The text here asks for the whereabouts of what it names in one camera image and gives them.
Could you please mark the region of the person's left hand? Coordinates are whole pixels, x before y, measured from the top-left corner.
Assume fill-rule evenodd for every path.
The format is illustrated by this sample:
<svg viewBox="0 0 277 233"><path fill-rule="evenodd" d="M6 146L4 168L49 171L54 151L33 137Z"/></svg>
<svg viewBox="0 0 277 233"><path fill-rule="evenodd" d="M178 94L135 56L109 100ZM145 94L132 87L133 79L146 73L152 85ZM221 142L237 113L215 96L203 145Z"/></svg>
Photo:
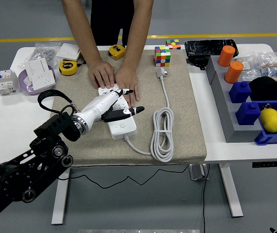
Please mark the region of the person's left hand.
<svg viewBox="0 0 277 233"><path fill-rule="evenodd" d="M139 101L139 86L138 79L135 70L129 67L121 67L120 70L115 74L115 80L120 89L133 90L132 93L125 96L130 107L135 106L135 102Z"/></svg>

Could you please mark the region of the person's right hand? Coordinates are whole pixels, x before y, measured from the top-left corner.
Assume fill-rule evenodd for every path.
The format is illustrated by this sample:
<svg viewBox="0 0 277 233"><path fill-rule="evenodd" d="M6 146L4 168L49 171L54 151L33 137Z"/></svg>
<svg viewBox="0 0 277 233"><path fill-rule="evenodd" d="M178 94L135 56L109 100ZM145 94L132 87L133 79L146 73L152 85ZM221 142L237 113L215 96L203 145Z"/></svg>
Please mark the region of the person's right hand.
<svg viewBox="0 0 277 233"><path fill-rule="evenodd" d="M102 60L88 65L88 76L94 88L110 88L114 86L114 68Z"/></svg>

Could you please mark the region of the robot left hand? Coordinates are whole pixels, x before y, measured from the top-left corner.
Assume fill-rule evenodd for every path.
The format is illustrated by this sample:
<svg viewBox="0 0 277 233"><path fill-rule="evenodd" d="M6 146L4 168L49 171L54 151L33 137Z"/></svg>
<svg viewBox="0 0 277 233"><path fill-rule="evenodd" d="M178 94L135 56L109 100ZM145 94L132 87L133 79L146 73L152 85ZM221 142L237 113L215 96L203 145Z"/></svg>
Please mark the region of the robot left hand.
<svg viewBox="0 0 277 233"><path fill-rule="evenodd" d="M118 89L94 98L87 106L85 106L76 116L81 117L87 123L93 123L98 120L104 122L113 122L127 119L145 110L143 106L111 110L112 106L122 95L132 93L130 89Z"/></svg>

